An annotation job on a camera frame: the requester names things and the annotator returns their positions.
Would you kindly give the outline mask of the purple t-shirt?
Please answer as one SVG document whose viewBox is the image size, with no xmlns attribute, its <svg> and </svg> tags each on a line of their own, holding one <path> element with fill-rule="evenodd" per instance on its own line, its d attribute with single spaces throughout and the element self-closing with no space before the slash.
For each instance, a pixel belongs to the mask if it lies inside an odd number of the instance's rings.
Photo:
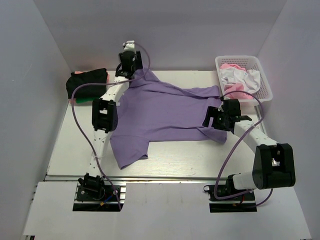
<svg viewBox="0 0 320 240">
<path fill-rule="evenodd" d="M 203 127 L 208 107 L 221 105 L 218 86 L 180 88 L 147 69 L 137 70 L 134 78 L 119 100 L 110 138 L 120 169 L 147 159 L 150 142 L 227 141 L 225 131 Z"/>
</svg>

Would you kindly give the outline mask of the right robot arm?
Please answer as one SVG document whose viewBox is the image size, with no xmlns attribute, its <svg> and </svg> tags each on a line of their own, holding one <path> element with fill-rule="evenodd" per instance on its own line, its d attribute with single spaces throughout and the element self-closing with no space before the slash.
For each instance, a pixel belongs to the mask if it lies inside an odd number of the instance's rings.
<svg viewBox="0 0 320 240">
<path fill-rule="evenodd" d="M 288 143 L 278 143 L 257 128 L 249 116 L 242 114 L 237 99 L 224 99 L 220 107 L 209 106 L 202 125 L 231 132 L 254 153 L 252 171 L 229 175 L 221 190 L 217 184 L 214 185 L 216 199 L 236 200 L 255 189 L 295 185 L 293 148 Z"/>
</svg>

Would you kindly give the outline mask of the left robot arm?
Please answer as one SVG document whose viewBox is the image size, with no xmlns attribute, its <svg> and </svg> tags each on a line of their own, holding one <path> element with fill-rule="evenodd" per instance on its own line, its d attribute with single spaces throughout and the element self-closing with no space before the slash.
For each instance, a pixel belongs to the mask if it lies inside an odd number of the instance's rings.
<svg viewBox="0 0 320 240">
<path fill-rule="evenodd" d="M 116 68 L 113 81 L 107 87 L 106 93 L 92 102 L 93 157 L 90 168 L 100 173 L 103 172 L 103 156 L 118 125 L 117 103 L 134 80 L 136 70 L 143 68 L 141 53 L 136 50 L 136 45 L 133 40 L 123 44 L 123 51 L 119 53 L 120 64 Z"/>
</svg>

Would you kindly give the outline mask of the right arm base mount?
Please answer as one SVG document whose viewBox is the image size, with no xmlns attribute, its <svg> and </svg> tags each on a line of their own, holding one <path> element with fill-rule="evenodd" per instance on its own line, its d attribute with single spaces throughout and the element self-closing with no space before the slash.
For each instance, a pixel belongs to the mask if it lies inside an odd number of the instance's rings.
<svg viewBox="0 0 320 240">
<path fill-rule="evenodd" d="M 256 199 L 253 192 L 227 199 L 214 196 L 214 185 L 205 185 L 203 191 L 209 195 L 210 213 L 253 213 L 257 212 Z"/>
</svg>

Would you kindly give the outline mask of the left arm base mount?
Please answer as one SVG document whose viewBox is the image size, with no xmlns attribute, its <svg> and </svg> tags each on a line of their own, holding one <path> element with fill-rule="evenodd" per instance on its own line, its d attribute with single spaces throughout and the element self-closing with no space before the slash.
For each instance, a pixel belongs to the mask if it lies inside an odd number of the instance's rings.
<svg viewBox="0 0 320 240">
<path fill-rule="evenodd" d="M 111 185 L 103 176 L 88 173 L 78 179 L 74 212 L 120 212 L 125 202 L 125 186 Z"/>
</svg>

